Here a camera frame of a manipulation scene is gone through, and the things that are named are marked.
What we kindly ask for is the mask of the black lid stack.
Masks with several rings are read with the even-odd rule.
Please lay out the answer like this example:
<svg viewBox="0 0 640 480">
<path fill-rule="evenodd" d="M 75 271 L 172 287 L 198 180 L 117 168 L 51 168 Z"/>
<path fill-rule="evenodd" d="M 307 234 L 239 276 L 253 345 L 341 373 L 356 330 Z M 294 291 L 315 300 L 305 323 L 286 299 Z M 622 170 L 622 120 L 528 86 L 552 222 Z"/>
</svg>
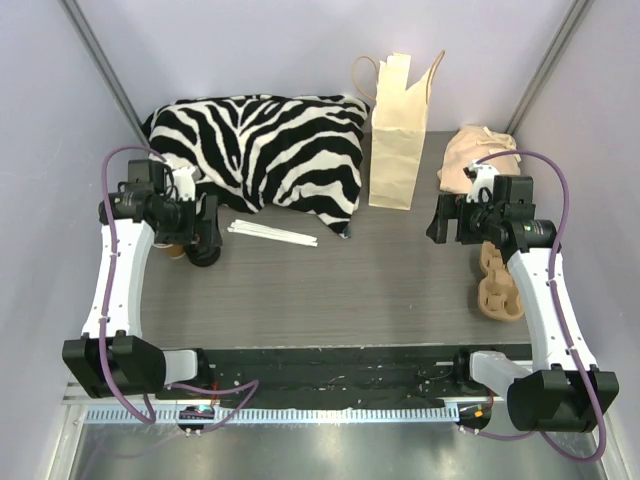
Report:
<svg viewBox="0 0 640 480">
<path fill-rule="evenodd" d="M 206 268 L 214 265 L 221 256 L 221 248 L 197 248 L 196 246 L 188 246 L 185 248 L 186 256 L 189 262 L 197 267 Z"/>
</svg>

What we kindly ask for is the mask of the brown paper cups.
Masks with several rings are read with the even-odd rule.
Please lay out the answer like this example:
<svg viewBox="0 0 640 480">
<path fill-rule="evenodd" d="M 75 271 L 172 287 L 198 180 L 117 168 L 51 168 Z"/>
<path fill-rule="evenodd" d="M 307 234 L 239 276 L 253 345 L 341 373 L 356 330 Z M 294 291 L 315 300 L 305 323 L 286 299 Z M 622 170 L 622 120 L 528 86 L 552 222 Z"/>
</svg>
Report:
<svg viewBox="0 0 640 480">
<path fill-rule="evenodd" d="M 162 250 L 172 260 L 178 260 L 185 256 L 185 249 L 182 245 L 164 245 Z"/>
</svg>

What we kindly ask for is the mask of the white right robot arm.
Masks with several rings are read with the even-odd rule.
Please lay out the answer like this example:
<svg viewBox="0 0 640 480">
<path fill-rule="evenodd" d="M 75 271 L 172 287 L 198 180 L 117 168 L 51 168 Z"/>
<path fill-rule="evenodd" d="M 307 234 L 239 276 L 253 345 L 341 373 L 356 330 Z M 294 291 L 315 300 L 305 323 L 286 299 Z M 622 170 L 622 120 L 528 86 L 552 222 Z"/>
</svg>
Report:
<svg viewBox="0 0 640 480">
<path fill-rule="evenodd" d="M 524 308 L 532 348 L 526 370 L 497 351 L 475 351 L 451 371 L 457 391 L 477 393 L 484 386 L 502 397 L 519 431 L 587 433 L 597 425 L 619 392 L 615 373 L 602 371 L 582 339 L 562 272 L 553 252 L 554 223 L 535 217 L 532 178 L 497 175 L 473 200 L 441 194 L 426 234 L 447 240 L 456 221 L 456 241 L 492 243 L 501 253 Z"/>
</svg>

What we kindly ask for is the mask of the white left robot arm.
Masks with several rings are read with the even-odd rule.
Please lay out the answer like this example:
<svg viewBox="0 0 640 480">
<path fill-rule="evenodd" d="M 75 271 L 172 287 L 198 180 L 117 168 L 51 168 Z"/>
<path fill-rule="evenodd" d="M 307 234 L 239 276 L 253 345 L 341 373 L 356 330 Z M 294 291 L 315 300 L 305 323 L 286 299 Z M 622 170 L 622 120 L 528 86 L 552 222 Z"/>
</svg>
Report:
<svg viewBox="0 0 640 480">
<path fill-rule="evenodd" d="M 102 257 L 92 307 L 80 337 L 62 349 L 91 398 L 111 396 L 107 374 L 124 395 L 157 394 L 178 383 L 200 399 L 212 389 L 202 349 L 162 350 L 143 340 L 141 329 L 144 271 L 154 245 L 181 247 L 197 267 L 220 258 L 218 199 L 197 196 L 197 177 L 193 166 L 132 160 L 127 180 L 99 205 Z"/>
</svg>

